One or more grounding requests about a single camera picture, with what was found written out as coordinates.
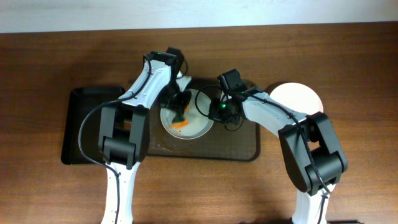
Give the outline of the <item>orange green sponge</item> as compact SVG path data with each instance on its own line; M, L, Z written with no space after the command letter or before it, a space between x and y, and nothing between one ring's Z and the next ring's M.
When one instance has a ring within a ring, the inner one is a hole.
M189 106L186 106L182 113L177 113L172 119L171 124L169 125L170 129L180 129L189 124L189 120L185 118L185 112L189 109Z

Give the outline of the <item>white plate back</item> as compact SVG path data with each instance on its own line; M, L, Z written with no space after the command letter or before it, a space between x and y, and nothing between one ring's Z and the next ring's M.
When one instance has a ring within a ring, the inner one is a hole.
M185 120L181 123L172 124L176 113L166 108L160 110L160 120L165 130L173 137L183 140L191 140L201 137L206 134L212 127L214 121L203 116L205 110L209 110L211 100L203 92L199 93L198 98L195 99L198 90L189 89L192 94L188 108L184 112Z

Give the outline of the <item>white plate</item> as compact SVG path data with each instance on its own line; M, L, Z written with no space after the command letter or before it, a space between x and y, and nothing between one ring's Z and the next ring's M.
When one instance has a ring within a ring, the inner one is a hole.
M277 85L269 95L276 102L300 113L312 115L324 112L323 103L317 93L301 83Z
M192 94L188 108L184 112L185 120L181 123L172 124L176 113L166 108L160 110L160 120L165 130L173 137L183 140L191 140L201 137L206 134L212 127L214 121L203 116L205 110L209 110L211 100L203 92L199 93L198 98L195 99L198 90L189 89Z

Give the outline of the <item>white plate front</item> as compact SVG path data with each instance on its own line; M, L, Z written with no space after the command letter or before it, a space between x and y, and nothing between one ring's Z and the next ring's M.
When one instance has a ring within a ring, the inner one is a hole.
M317 93L301 83L277 85L269 95L276 102L300 113L312 115L324 112L323 103Z

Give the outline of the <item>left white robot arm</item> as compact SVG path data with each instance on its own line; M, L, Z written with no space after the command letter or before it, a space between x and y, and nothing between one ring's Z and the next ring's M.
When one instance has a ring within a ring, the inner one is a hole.
M102 223L133 223L134 181L150 143L149 111L159 102L182 121L191 98L186 89L191 79L180 72L184 60L181 50L171 47L145 55L137 80L118 102L101 109L98 147L108 176Z

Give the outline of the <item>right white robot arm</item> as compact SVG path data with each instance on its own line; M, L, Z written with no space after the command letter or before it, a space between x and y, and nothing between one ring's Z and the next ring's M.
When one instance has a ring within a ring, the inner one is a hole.
M246 119L277 136L286 171L297 188L291 223L326 223L331 193L348 161L325 113L294 111L254 87L223 90L211 100L208 117L221 123Z

